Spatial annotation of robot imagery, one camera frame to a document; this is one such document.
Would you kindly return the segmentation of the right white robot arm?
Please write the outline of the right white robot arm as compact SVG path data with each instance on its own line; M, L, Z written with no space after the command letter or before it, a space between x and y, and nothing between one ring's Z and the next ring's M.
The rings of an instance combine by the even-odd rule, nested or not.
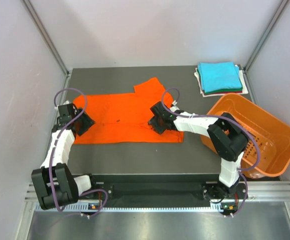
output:
M237 126L236 120L229 113L216 117L188 113L180 110L175 102L167 108L159 101L150 111L153 117L148 124L160 135L171 130L199 134L211 140L221 158L218 192L224 198L231 197L237 190L239 168L249 141L247 135Z

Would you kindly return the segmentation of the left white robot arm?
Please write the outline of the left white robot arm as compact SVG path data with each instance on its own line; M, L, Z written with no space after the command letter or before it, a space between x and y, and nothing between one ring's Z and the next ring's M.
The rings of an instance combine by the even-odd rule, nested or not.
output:
M77 137L95 124L88 114L66 101L57 107L59 116L51 131L51 143L44 162L31 173L32 183L43 210L74 204L83 194L93 198L98 194L91 175L74 177L68 166L69 154Z

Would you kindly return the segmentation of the orange t shirt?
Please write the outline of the orange t shirt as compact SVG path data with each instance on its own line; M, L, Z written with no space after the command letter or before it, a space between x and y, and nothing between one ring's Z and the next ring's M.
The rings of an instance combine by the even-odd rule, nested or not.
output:
M73 103L77 108L85 108L95 124L75 143L182 143L182 132L166 130L158 134L148 124L153 117L150 108L160 100L167 106L174 101L156 77L135 85L132 93L76 97Z

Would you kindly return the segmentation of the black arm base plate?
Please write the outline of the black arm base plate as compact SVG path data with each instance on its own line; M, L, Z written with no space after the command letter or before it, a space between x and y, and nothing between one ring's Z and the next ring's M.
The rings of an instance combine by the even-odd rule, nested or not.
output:
M226 192L218 174L94 174L92 188L108 192L106 207L206 207L211 201L235 202L246 195L243 181Z

